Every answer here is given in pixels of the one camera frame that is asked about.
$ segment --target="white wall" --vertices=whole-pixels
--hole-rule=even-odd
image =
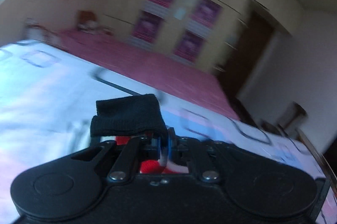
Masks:
[[[308,11],[293,37],[283,37],[242,98],[256,121],[275,122],[292,102],[309,119],[301,126],[324,152],[337,131],[337,14]]]

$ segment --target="white bed sheet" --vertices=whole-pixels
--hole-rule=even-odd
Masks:
[[[300,142],[232,121],[37,41],[0,48],[0,79],[0,223],[18,216],[9,188],[20,172],[86,148],[96,101],[133,92],[157,95],[163,119],[177,135],[203,138],[196,131],[302,169],[314,179],[324,177]],[[317,222],[336,221],[330,189]]]

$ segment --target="brown door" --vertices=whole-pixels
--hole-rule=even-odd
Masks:
[[[274,28],[257,13],[250,17],[247,28],[237,42],[236,50],[224,66],[218,80],[228,97],[235,97],[268,44]]]

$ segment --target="curved headboard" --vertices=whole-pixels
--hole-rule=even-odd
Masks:
[[[23,38],[24,22],[34,18],[51,30],[75,26],[78,10],[101,15],[103,0],[0,0],[0,46]]]

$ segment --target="bed frame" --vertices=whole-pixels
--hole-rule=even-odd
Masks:
[[[23,38],[24,22],[34,18],[58,31],[75,26],[78,10],[102,13],[104,0],[0,0],[0,46]]]

